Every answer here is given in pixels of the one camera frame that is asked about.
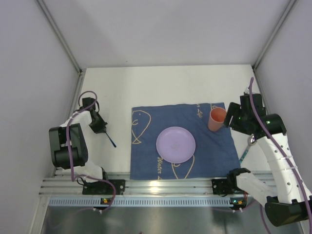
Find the orange plastic cup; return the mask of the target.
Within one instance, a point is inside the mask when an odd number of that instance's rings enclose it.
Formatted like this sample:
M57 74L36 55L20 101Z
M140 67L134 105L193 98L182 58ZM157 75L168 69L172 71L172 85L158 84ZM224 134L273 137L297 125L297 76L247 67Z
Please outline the orange plastic cup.
M226 110L221 107L215 107L210 111L208 129L212 132L218 131L224 123Z

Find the teal-handled metal spoon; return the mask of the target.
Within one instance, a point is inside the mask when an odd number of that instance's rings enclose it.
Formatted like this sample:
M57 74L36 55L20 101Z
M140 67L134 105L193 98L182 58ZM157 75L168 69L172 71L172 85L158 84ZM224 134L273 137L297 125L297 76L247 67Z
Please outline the teal-handled metal spoon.
M240 164L243 162L243 160L244 160L245 157L247 156L247 154L248 154L250 148L251 148L252 146L256 145L256 143L257 143L257 140L255 139L255 136L254 136L254 135L250 135L250 136L248 137L248 140L247 140L246 149L244 150L244 152L243 152L241 158L239 159Z

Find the blue metallic fork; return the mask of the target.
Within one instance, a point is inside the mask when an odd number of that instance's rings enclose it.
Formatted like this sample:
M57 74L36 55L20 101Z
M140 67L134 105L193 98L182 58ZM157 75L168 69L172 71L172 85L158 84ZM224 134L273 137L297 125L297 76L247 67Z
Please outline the blue metallic fork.
M105 132L106 136L108 137L109 141L111 142L111 144L113 145L114 148L116 148L116 144L114 143L114 141L111 139L111 137L108 135L107 132Z

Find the blue fish-print cloth napkin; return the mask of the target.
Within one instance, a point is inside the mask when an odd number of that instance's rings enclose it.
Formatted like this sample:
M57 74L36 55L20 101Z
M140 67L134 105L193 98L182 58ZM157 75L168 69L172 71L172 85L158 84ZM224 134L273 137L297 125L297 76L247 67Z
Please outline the blue fish-print cloth napkin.
M132 108L130 178L223 177L240 162L231 131L208 128L213 108L224 103Z

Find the purple plastic plate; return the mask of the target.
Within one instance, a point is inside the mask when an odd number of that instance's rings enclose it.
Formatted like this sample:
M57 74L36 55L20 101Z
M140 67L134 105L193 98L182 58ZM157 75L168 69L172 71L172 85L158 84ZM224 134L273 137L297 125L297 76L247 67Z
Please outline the purple plastic plate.
M169 127L156 139L156 150L165 161L180 164L188 161L195 153L193 135L182 127Z

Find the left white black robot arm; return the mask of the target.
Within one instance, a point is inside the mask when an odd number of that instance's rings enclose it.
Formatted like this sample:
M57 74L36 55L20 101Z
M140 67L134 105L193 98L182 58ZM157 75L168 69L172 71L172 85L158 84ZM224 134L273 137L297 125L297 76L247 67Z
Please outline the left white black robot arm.
M84 133L105 134L107 122L99 114L99 103L95 98L85 97L82 105L62 125L49 129L52 164L68 170L72 179L79 176L91 183L106 179L106 172L89 157Z

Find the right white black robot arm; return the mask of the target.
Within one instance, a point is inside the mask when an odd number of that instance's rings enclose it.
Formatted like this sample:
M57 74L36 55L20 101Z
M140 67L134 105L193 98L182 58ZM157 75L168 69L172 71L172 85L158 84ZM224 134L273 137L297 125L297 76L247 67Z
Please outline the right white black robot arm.
M237 168L227 174L231 189L250 194L264 207L267 218L276 227L311 221L312 193L298 171L282 118L266 113L261 94L244 94L239 104L230 103L224 125L255 138L276 185L272 189L250 170Z

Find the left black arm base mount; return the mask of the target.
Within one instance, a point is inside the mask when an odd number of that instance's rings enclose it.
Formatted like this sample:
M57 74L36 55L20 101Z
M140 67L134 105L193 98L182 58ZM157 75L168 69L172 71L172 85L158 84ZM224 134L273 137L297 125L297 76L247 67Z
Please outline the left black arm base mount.
M116 195L122 195L125 191L124 179L111 179L109 180L116 189ZM83 182L83 195L113 195L114 189L110 184L96 181L96 182Z

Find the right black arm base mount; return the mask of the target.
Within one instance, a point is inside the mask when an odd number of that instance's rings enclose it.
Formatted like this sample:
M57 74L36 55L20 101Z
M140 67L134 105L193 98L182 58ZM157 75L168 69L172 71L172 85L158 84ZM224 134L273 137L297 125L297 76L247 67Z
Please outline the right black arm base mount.
M242 195L244 192L235 189L231 183L225 178L212 179L212 190L214 195L225 197L227 195Z

